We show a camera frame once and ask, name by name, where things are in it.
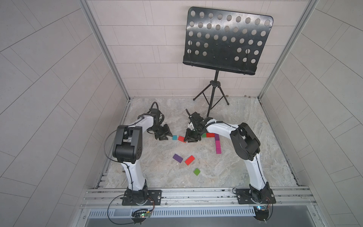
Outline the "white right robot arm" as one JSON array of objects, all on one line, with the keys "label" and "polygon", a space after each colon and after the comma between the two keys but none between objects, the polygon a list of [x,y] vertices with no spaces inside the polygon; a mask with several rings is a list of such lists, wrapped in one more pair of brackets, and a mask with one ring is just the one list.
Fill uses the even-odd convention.
[{"label": "white right robot arm", "polygon": [[190,123],[184,137],[185,142],[198,142],[204,133],[214,133],[231,140],[235,153],[244,160],[250,177],[250,194],[257,203],[268,182],[260,164],[261,142],[246,123],[227,124],[211,117],[202,118],[199,113],[189,115]]}]

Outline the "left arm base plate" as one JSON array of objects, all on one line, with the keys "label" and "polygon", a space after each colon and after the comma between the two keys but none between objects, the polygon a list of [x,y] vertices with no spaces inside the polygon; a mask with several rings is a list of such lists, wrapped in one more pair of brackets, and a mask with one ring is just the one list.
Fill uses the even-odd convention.
[{"label": "left arm base plate", "polygon": [[127,189],[123,196],[122,206],[160,205],[161,198],[162,190],[132,191]]}]

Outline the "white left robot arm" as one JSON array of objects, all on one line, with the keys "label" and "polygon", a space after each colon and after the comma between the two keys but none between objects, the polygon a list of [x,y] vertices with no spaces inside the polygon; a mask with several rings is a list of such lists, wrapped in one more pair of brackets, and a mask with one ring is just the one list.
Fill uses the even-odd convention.
[{"label": "white left robot arm", "polygon": [[164,115],[158,106],[138,116],[130,125],[119,125],[113,142],[112,156],[123,166],[128,180],[125,196],[132,202],[141,204],[147,201],[148,189],[139,159],[143,150],[143,133],[150,132],[155,139],[165,141],[172,137],[167,124],[163,125]]}]

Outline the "magenta long block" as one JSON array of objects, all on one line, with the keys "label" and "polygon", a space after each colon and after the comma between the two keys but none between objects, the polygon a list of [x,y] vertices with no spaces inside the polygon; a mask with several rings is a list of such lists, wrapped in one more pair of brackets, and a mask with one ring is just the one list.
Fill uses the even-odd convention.
[{"label": "magenta long block", "polygon": [[216,149],[221,149],[220,141],[215,141]]}]

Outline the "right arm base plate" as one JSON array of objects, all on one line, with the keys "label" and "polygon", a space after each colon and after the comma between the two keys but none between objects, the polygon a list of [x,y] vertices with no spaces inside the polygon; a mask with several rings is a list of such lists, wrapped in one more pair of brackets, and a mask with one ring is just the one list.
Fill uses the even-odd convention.
[{"label": "right arm base plate", "polygon": [[272,189],[265,187],[261,190],[254,188],[233,189],[239,204],[275,204],[276,199]]}]

